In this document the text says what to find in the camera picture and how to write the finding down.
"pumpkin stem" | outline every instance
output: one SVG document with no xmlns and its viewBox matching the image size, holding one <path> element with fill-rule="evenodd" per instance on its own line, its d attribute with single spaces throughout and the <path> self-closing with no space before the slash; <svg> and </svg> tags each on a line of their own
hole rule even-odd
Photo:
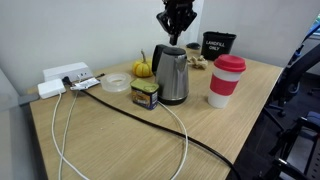
<svg viewBox="0 0 320 180">
<path fill-rule="evenodd" d="M 147 63 L 146 55 L 144 54 L 143 49 L 141 49 L 141 54 L 142 54 L 142 58 L 143 58 L 143 63 Z"/>
</svg>

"tape roll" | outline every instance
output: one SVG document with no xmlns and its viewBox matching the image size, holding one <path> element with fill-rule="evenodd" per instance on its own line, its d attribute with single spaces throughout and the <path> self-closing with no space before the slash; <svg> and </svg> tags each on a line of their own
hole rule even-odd
<svg viewBox="0 0 320 180">
<path fill-rule="evenodd" d="M 120 92 L 130 87 L 131 76 L 127 73 L 112 73 L 101 78 L 101 85 L 105 91 Z"/>
</svg>

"stainless steel kettle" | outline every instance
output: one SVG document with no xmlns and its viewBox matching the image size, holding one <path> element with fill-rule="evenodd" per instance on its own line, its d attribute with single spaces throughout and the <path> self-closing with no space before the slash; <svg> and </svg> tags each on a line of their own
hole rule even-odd
<svg viewBox="0 0 320 180">
<path fill-rule="evenodd" d="M 163 104 L 183 103 L 189 93 L 186 51 L 181 48 L 157 45 L 152 59 L 152 72 L 159 84 L 158 99 Z"/>
</svg>

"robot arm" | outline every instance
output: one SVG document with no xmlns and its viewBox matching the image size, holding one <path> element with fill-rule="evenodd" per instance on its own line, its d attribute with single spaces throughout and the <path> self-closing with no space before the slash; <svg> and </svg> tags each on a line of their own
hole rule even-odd
<svg viewBox="0 0 320 180">
<path fill-rule="evenodd" d="M 186 31 L 197 13 L 192 10 L 194 0 L 163 0 L 165 10 L 157 15 L 162 28 L 170 36 L 170 44 L 176 45 L 182 31 Z"/>
</svg>

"small pumpkin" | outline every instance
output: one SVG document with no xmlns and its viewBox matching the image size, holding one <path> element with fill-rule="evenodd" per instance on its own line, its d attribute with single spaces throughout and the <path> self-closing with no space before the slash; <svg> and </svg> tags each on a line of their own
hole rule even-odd
<svg viewBox="0 0 320 180">
<path fill-rule="evenodd" d="M 150 77 L 152 76 L 152 61 L 146 59 L 146 56 L 141 50 L 142 59 L 135 61 L 132 65 L 132 72 L 138 77 Z"/>
</svg>

